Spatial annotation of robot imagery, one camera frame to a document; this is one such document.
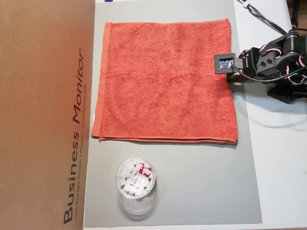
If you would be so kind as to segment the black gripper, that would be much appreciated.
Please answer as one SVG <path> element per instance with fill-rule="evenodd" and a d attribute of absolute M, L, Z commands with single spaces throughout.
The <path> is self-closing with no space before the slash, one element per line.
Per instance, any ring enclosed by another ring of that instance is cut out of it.
<path fill-rule="evenodd" d="M 250 78 L 256 78 L 259 49 L 252 47 L 250 50 L 244 50 L 238 58 L 242 60 L 242 72 Z M 244 82 L 244 76 L 241 74 L 227 73 L 226 79 L 228 82 Z"/>

